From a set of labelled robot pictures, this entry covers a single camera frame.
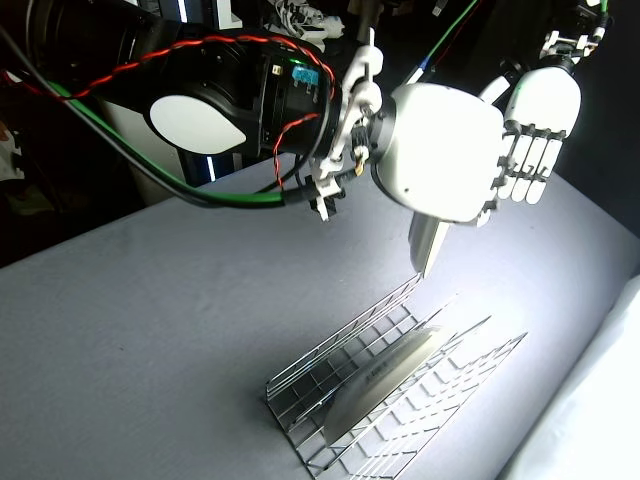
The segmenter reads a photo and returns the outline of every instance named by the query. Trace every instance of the robotic hand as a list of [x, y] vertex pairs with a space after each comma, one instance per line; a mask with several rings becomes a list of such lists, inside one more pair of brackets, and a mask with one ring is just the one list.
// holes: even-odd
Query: robotic hand
[[[479, 97], [428, 83], [383, 96], [373, 31], [339, 86], [310, 45], [263, 32], [222, 35], [120, 0], [9, 2], [0, 13], [46, 76], [78, 88], [74, 98], [96, 93], [139, 111], [178, 148], [303, 155], [311, 181], [282, 195], [315, 201], [323, 220], [327, 199], [368, 162], [394, 201], [438, 222], [480, 225], [498, 199], [540, 199], [578, 116], [573, 68], [605, 33], [602, 2], [589, 0], [562, 36], [547, 35], [504, 115], [493, 103], [512, 87], [506, 76]], [[349, 156], [355, 166], [344, 171]]]

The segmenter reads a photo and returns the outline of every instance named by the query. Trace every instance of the black cable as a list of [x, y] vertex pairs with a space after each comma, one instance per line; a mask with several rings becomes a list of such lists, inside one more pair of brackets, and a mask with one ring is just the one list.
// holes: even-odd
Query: black cable
[[[322, 137], [324, 137], [324, 133], [327, 129], [327, 124], [329, 123], [329, 106], [331, 101], [331, 90], [329, 88], [329, 79], [325, 78], [325, 81], [323, 82], [323, 84], [324, 84], [324, 88], [322, 93], [323, 93], [324, 102], [322, 106], [322, 111], [320, 112], [320, 119], [321, 119], [320, 128], [316, 132], [316, 136], [313, 139], [313, 144], [311, 145], [311, 148], [307, 150], [302, 157], [296, 157], [296, 161], [293, 164], [293, 167], [291, 167], [291, 169], [287, 173], [285, 173], [284, 175], [282, 175], [282, 177], [280, 177], [280, 180], [283, 183], [289, 180], [292, 176], [294, 176], [296, 172], [299, 172], [300, 169], [304, 166], [304, 164], [306, 164], [309, 161], [309, 159], [313, 159], [313, 156], [315, 155], [316, 150], [318, 149], [318, 146], [322, 141]], [[272, 182], [266, 187], [258, 190], [256, 193], [268, 192], [276, 188], [278, 185], [279, 184], [277, 181]]]
[[[42, 87], [49, 93], [51, 93], [54, 97], [59, 97], [58, 92], [49, 84], [49, 82], [40, 74], [40, 72], [35, 68], [35, 66], [31, 63], [29, 58], [20, 50], [20, 47], [14, 42], [13, 38], [9, 35], [9, 33], [5, 30], [5, 28], [0, 24], [0, 37], [6, 42], [9, 46], [9, 49], [13, 52], [13, 54], [22, 62], [24, 67], [27, 69], [27, 72], [35, 79], [38, 83], [42, 85]], [[131, 163], [134, 167], [140, 170], [144, 175], [149, 177], [152, 181], [156, 182], [161, 187], [165, 188], [171, 194], [176, 197], [184, 200], [185, 202], [191, 203], [193, 205], [203, 207], [203, 208], [217, 208], [217, 207], [233, 207], [233, 208], [244, 208], [244, 209], [262, 209], [262, 208], [275, 208], [282, 207], [285, 205], [284, 200], [277, 200], [273, 202], [241, 202], [234, 200], [225, 200], [225, 199], [214, 199], [211, 198], [210, 195], [207, 195], [205, 192], [201, 192], [195, 189], [191, 189], [184, 185], [183, 183], [175, 180], [171, 176], [167, 175], [162, 169], [160, 169], [157, 165], [147, 161], [145, 158], [140, 157], [136, 152], [131, 150], [127, 145], [122, 144], [116, 138], [113, 138], [107, 132], [105, 132], [99, 125], [89, 120], [82, 112], [78, 111], [70, 102], [63, 101], [62, 103], [76, 116], [78, 117], [82, 123], [88, 126], [91, 130], [93, 130], [100, 138], [102, 138], [109, 146], [111, 146], [115, 151], [117, 151], [120, 155], [122, 155], [129, 163]], [[321, 130], [324, 130], [324, 126], [326, 124], [326, 119], [323, 120], [323, 127]], [[289, 193], [288, 197], [290, 201], [287, 203], [293, 203], [295, 199], [299, 198], [296, 192], [283, 192], [283, 196], [285, 193]]]

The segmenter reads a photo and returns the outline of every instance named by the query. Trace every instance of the red wire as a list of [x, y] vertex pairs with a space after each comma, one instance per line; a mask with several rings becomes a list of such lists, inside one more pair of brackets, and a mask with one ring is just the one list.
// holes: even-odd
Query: red wire
[[293, 50], [297, 50], [298, 52], [302, 53], [304, 56], [306, 56], [307, 58], [309, 58], [313, 63], [315, 63], [317, 66], [319, 66], [320, 68], [322, 68], [327, 75], [329, 76], [329, 79], [331, 81], [331, 98], [333, 98], [334, 96], [334, 90], [335, 90], [335, 75], [333, 74], [333, 70], [331, 70], [331, 67], [329, 67], [329, 65], [327, 65], [326, 63], [323, 63], [322, 61], [320, 61], [318, 59], [318, 57], [316, 57], [311, 51], [309, 51], [308, 49], [306, 49], [305, 47], [301, 47], [299, 45], [297, 45], [295, 42], [292, 42], [291, 40], [285, 38], [285, 37], [280, 37], [280, 36], [273, 36], [273, 37], [258, 37], [255, 35], [238, 35], [237, 37], [227, 37], [224, 35], [207, 35], [204, 38], [198, 39], [198, 40], [180, 40], [178, 42], [175, 42], [173, 44], [171, 44], [168, 48], [164, 48], [162, 50], [156, 50], [153, 52], [149, 52], [146, 53], [144, 55], [142, 55], [142, 57], [140, 57], [140, 61], [136, 61], [136, 62], [131, 62], [131, 63], [126, 63], [123, 65], [118, 65], [116, 66], [113, 70], [111, 70], [111, 73], [108, 75], [105, 75], [103, 77], [97, 78], [94, 81], [92, 81], [91, 83], [89, 83], [89, 85], [87, 86], [87, 88], [85, 88], [84, 90], [81, 90], [69, 97], [63, 97], [63, 96], [58, 96], [56, 98], [58, 98], [59, 100], [63, 100], [63, 101], [68, 101], [68, 100], [74, 100], [77, 98], [82, 98], [82, 97], [86, 97], [87, 95], [89, 95], [92, 90], [100, 85], [104, 85], [105, 83], [110, 82], [111, 80], [113, 80], [115, 78], [116, 75], [122, 73], [122, 72], [126, 72], [128, 70], [133, 70], [135, 68], [138, 68], [139, 66], [141, 66], [143, 63], [146, 63], [150, 60], [153, 60], [155, 58], [159, 58], [159, 57], [164, 57], [166, 55], [169, 55], [171, 52], [173, 52], [174, 50], [177, 50], [179, 48], [184, 48], [184, 47], [196, 47], [196, 46], [200, 46], [203, 45], [205, 43], [211, 43], [211, 42], [222, 42], [222, 43], [236, 43], [236, 42], [255, 42], [255, 43], [268, 43], [268, 42], [273, 42], [273, 43], [278, 43], [280, 45], [284, 45], [288, 48], [291, 48]]
[[278, 139], [276, 140], [276, 143], [273, 145], [273, 168], [275, 170], [276, 180], [280, 188], [283, 188], [284, 184], [282, 182], [282, 179], [280, 178], [280, 159], [278, 158], [278, 147], [280, 146], [280, 143], [282, 143], [282, 138], [284, 137], [284, 134], [287, 133], [293, 127], [297, 127], [301, 123], [307, 122], [319, 116], [320, 116], [319, 113], [307, 113], [305, 116], [297, 120], [294, 120], [292, 122], [289, 122], [284, 127], [282, 127], [282, 131], [280, 132], [280, 135], [278, 135]]
[[451, 48], [451, 46], [453, 45], [453, 42], [455, 41], [456, 38], [458, 38], [458, 35], [460, 35], [460, 32], [462, 32], [462, 29], [464, 28], [464, 26], [467, 24], [467, 22], [471, 19], [471, 17], [473, 17], [473, 14], [476, 13], [476, 10], [478, 10], [478, 7], [482, 4], [482, 0], [480, 0], [478, 2], [478, 4], [473, 8], [473, 10], [471, 10], [471, 13], [469, 15], [467, 15], [467, 18], [465, 18], [463, 20], [463, 22], [460, 24], [460, 26], [458, 27], [458, 30], [456, 30], [456, 33], [453, 35], [453, 37], [451, 38], [451, 41], [449, 42], [449, 45], [447, 45], [447, 48], [445, 48], [442, 53], [440, 54], [440, 56], [438, 57], [438, 59], [435, 61], [435, 63], [433, 64], [433, 66], [435, 67], [436, 65], [438, 65], [442, 59], [447, 55], [447, 53], [449, 52], [449, 49]]

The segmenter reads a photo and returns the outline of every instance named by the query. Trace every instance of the dish rack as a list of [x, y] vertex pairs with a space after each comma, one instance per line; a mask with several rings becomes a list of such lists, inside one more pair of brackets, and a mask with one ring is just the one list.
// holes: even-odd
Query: dish rack
[[346, 436], [327, 446], [322, 425], [340, 387], [442, 310], [418, 320], [405, 306], [421, 279], [411, 278], [267, 382], [267, 405], [313, 478], [397, 478], [525, 337], [461, 364], [454, 352], [488, 318], [456, 334]]

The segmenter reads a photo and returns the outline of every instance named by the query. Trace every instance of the white plate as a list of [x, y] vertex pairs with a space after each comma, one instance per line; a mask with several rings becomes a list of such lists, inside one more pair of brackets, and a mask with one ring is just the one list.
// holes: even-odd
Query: white plate
[[324, 421], [332, 445], [398, 388], [455, 334], [449, 328], [413, 330], [361, 367], [337, 393]]

